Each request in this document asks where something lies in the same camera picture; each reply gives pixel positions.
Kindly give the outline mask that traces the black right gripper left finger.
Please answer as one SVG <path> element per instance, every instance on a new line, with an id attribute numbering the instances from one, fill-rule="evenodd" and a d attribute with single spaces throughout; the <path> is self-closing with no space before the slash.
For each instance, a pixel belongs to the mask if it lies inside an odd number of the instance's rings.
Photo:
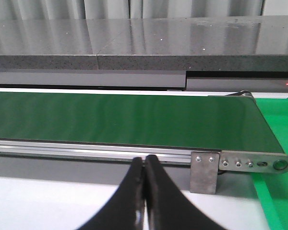
<path id="1" fill-rule="evenodd" d="M 144 169 L 142 159 L 136 157 L 107 203 L 81 230 L 141 230 L 144 222 Z"/>

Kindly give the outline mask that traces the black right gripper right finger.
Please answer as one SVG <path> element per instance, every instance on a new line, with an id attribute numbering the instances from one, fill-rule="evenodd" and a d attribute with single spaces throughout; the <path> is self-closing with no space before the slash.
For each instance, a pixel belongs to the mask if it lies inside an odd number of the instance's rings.
<path id="1" fill-rule="evenodd" d="M 164 170 L 157 156 L 145 159 L 146 203 L 151 230 L 219 230 L 221 226 L 196 208 Z"/>

